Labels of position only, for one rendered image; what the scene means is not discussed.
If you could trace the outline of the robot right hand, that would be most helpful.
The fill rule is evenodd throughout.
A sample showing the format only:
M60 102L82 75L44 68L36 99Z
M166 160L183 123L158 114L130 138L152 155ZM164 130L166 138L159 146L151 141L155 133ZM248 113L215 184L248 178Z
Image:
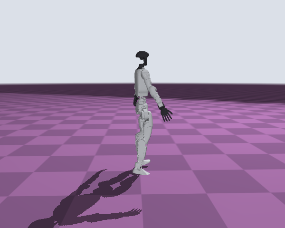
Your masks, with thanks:
M163 102L162 102L162 104L163 104ZM169 111L167 108L165 108L165 105L163 104L163 106L162 107L159 107L158 106L158 108L161 110L161 115L162 115L162 118L163 118L163 120L165 121L165 119L166 119L166 121L170 121L170 119L169 119L169 117L171 118L171 116L169 115L169 113L171 113L171 114L173 114L171 111ZM169 113L168 113L169 112ZM164 117L165 117L165 119L164 119ZM167 118L166 118L166 116L167 116L167 118L168 118L168 120L167 120ZM169 117L168 117L169 116ZM171 118L172 119L172 118Z

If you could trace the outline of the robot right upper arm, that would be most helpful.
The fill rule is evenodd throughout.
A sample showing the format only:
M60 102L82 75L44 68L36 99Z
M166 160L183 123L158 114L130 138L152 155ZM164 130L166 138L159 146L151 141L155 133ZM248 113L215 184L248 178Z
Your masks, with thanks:
M147 71L147 70L141 71L141 77L142 77L142 79L144 79L146 87L147 87L147 89L149 91L149 87L152 86L152 82L151 82L151 79L150 79L149 71ZM156 87L154 87L154 88L155 88L155 91L157 91Z

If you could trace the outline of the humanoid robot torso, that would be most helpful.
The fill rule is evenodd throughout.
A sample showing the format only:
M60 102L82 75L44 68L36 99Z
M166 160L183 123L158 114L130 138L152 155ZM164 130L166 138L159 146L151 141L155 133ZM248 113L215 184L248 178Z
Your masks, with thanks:
M143 96L148 96L148 89L144 82L144 79L141 77L141 71L147 70L144 69L136 69L134 73L134 80L135 80L135 94L139 96L138 102L136 103L136 110L140 114L142 108L146 108L148 110L148 105L146 103L146 98Z

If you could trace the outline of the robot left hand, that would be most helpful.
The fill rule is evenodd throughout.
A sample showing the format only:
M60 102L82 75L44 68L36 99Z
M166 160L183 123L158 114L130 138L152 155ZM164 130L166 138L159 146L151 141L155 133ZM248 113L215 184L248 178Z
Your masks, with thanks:
M137 103L137 100L138 100L138 99L139 99L139 98L135 95L135 96L134 96L134 100L133 100L133 105L134 105L134 106L136 106L136 103Z

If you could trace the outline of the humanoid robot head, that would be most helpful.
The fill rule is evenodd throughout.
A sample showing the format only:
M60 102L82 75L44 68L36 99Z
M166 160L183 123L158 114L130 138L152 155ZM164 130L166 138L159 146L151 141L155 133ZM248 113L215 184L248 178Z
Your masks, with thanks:
M146 66L147 65L147 57L149 56L149 54L145 51L139 51L137 54L136 54L136 57L139 57L140 60L143 60L144 63L143 64L139 64L138 68L137 69L142 69L142 67Z

